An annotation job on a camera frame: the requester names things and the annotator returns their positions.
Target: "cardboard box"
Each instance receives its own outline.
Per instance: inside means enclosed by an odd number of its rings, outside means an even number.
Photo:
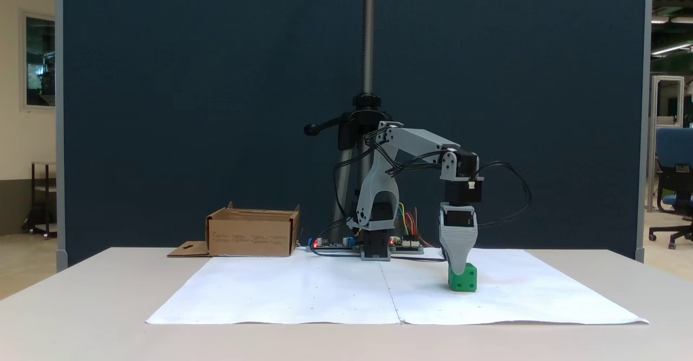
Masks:
[[[206,240],[188,241],[169,257],[289,257],[296,247],[300,207],[294,211],[221,208],[205,220]]]

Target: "dark blue partition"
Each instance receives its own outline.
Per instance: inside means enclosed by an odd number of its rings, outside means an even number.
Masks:
[[[633,257],[645,0],[377,0],[374,91],[396,120],[503,160],[535,203],[482,247]],[[329,223],[336,132],[361,89],[361,0],[64,0],[67,252],[176,246],[233,200]],[[485,173],[480,221],[520,186]],[[401,179],[435,240],[442,184]]]

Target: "metal cart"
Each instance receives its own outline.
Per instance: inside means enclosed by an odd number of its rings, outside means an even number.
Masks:
[[[43,165],[45,167],[45,184],[44,186],[38,186],[36,184],[36,166]],[[55,184],[50,183],[50,166],[55,166],[55,162],[39,162],[35,161],[31,163],[31,208],[34,208],[36,205],[36,192],[43,192],[44,197],[45,197],[45,204],[44,204],[44,216],[43,219],[44,221],[42,223],[39,223],[32,228],[29,229],[29,233],[33,234],[36,232],[36,230],[40,230],[44,232],[44,240],[48,240],[51,236],[52,233],[57,234],[59,230],[57,229],[57,223],[50,223],[50,193],[56,193],[57,192],[57,186]]]

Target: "metal threaded rod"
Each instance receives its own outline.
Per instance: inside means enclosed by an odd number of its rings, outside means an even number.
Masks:
[[[376,0],[363,0],[363,57],[361,92],[373,92],[373,47],[376,22]]]

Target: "green dice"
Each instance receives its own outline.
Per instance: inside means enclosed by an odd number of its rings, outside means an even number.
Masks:
[[[455,292],[476,292],[476,267],[469,262],[465,266],[465,272],[455,274],[448,263],[448,285]]]

